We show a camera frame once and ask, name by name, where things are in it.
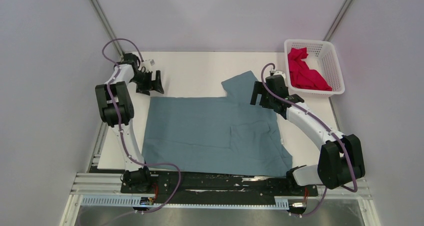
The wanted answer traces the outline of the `teal blue t-shirt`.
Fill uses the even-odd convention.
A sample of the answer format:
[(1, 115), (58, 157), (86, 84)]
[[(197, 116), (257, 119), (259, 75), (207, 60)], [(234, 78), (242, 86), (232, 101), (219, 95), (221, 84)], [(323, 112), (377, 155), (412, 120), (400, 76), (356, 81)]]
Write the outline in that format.
[(277, 115), (251, 105), (251, 71), (222, 82), (224, 97), (153, 97), (142, 155), (182, 171), (283, 177), (293, 166)]

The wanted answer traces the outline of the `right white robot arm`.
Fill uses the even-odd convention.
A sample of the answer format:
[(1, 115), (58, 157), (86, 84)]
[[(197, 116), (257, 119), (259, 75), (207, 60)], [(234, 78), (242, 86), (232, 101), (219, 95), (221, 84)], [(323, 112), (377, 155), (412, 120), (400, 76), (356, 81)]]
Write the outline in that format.
[(297, 94), (290, 95), (282, 75), (274, 74), (265, 82), (256, 81), (250, 100), (252, 105), (271, 109), (284, 119), (296, 125), (319, 149), (316, 165), (298, 166), (287, 171), (286, 190), (298, 195), (308, 185), (323, 185), (328, 189), (346, 188), (352, 182), (350, 191), (357, 191), (356, 180), (365, 176), (366, 169), (360, 139), (333, 130), (316, 116), (304, 99)]

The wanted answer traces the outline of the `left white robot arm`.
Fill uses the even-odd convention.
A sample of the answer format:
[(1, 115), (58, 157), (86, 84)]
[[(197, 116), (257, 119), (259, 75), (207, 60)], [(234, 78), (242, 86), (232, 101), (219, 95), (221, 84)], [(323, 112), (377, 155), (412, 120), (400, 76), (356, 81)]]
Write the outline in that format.
[(152, 91), (163, 94), (161, 73), (154, 69), (154, 65), (152, 59), (141, 60), (133, 53), (126, 53), (114, 66), (111, 77), (95, 87), (100, 118), (113, 131), (122, 153), (122, 193), (148, 193), (153, 187), (134, 132), (135, 108), (128, 85), (134, 84), (136, 93), (146, 99), (150, 99)]

